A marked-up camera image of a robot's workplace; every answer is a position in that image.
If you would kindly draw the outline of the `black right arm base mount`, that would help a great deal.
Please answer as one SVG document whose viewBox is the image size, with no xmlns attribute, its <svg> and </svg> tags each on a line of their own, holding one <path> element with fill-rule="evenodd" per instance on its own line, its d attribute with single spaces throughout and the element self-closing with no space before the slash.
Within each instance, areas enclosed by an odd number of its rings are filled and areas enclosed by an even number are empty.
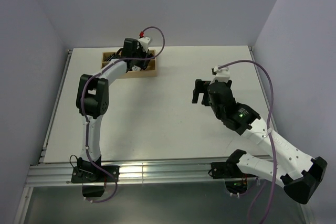
<svg viewBox="0 0 336 224">
<path fill-rule="evenodd" d="M 213 179 L 252 178 L 252 174 L 243 173 L 236 164 L 228 162 L 212 162 L 208 175 Z"/>
</svg>

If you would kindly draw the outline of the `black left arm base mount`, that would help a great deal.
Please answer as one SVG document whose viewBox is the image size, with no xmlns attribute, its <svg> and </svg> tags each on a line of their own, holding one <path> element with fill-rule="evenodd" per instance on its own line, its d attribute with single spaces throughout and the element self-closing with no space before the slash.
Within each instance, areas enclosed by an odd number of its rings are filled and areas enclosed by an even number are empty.
<svg viewBox="0 0 336 224">
<path fill-rule="evenodd" d="M 110 173 L 112 177 L 99 169 L 96 170 L 94 173 L 91 173 L 75 167 L 72 172 L 71 183 L 109 183 L 118 181 L 120 168 L 119 166 L 110 165 L 103 166 L 102 168 Z"/>
</svg>

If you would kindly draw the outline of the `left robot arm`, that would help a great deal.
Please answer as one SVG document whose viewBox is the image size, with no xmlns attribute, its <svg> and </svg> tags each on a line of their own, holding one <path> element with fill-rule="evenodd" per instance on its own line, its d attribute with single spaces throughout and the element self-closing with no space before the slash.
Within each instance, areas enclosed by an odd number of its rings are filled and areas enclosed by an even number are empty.
<svg viewBox="0 0 336 224">
<path fill-rule="evenodd" d="M 109 85 L 119 77 L 138 67 L 145 70 L 153 54 L 139 46 L 126 46 L 113 53 L 109 63 L 99 72 L 80 77 L 76 107 L 83 118 L 84 137 L 80 157 L 77 159 L 78 173 L 91 182 L 98 181 L 102 173 L 100 152 L 100 128 L 103 115 L 109 106 Z"/>
</svg>

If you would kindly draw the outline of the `wooden compartment box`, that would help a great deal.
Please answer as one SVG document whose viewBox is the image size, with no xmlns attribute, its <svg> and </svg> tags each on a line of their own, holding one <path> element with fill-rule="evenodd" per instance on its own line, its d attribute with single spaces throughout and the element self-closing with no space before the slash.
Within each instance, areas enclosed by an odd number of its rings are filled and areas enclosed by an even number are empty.
<svg viewBox="0 0 336 224">
<path fill-rule="evenodd" d="M 104 68 L 109 62 L 104 62 L 105 58 L 111 54 L 114 54 L 115 51 L 108 51 L 102 53 L 101 59 L 101 68 Z M 146 70 L 141 71 L 128 71 L 120 77 L 120 79 L 129 79 L 129 78 L 147 78 L 147 77 L 156 77 L 158 75 L 157 71 L 157 62 L 156 59 L 150 60 Z"/>
</svg>

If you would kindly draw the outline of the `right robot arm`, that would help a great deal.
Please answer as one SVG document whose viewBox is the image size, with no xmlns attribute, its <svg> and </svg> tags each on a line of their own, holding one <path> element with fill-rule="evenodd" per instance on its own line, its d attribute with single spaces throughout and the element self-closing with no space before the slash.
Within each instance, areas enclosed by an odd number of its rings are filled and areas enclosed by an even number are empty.
<svg viewBox="0 0 336 224">
<path fill-rule="evenodd" d="M 256 144 L 274 160 L 266 161 L 237 149 L 225 162 L 211 164 L 211 176 L 218 179 L 247 175 L 274 181 L 291 199 L 307 204 L 323 180 L 327 161 L 302 152 L 270 128 L 250 106 L 236 102 L 231 85 L 230 80 L 197 79 L 192 103 L 196 104 L 202 94 L 202 105 L 211 107 L 224 126 Z"/>
</svg>

